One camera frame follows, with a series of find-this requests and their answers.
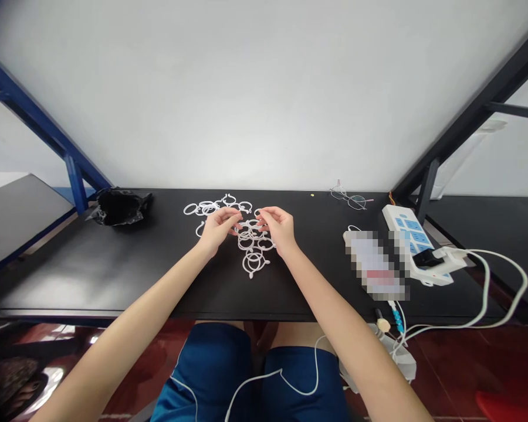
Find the white wall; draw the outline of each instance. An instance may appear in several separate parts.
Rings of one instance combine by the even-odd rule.
[[[115,184],[389,190],[528,0],[2,0],[0,62]]]
[[[528,107],[528,81],[507,101]],[[488,135],[445,188],[447,195],[528,196],[528,119],[494,113],[504,129]]]
[[[0,172],[33,173],[49,186],[70,186],[65,162],[2,103]]]

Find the hand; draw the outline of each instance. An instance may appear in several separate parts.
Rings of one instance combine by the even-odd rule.
[[[240,220],[242,220],[242,214],[238,209],[219,208],[207,217],[204,224],[204,232],[198,245],[206,248],[210,256],[214,257],[217,253],[217,248],[227,237],[227,233],[236,236],[233,227],[239,230],[242,228],[239,224]]]
[[[260,209],[256,217],[259,222],[260,232],[270,232],[276,244],[277,253],[283,258],[285,253],[298,248],[293,234],[293,216],[278,207],[265,207]]]

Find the left hand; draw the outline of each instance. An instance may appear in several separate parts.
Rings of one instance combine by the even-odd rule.
[[[206,248],[211,257],[217,253],[217,248],[225,238],[227,233],[236,236],[233,227],[241,229],[239,221],[242,220],[242,214],[238,209],[223,207],[219,208],[213,214],[207,217],[204,224],[204,232],[198,242],[199,246]]]

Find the forearm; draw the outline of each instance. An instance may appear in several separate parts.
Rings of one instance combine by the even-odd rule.
[[[33,421],[97,420],[210,256],[202,247],[194,247],[129,306],[90,347],[55,391],[54,400],[48,400]]]
[[[301,250],[293,248],[283,258],[360,390],[372,420],[395,420],[396,417],[400,421],[432,420],[366,322]]]

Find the black plastic bag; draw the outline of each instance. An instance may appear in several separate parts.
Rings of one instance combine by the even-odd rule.
[[[98,205],[86,220],[94,220],[101,226],[122,226],[143,220],[145,211],[152,197],[149,193],[144,198],[130,190],[107,188],[96,194]]]

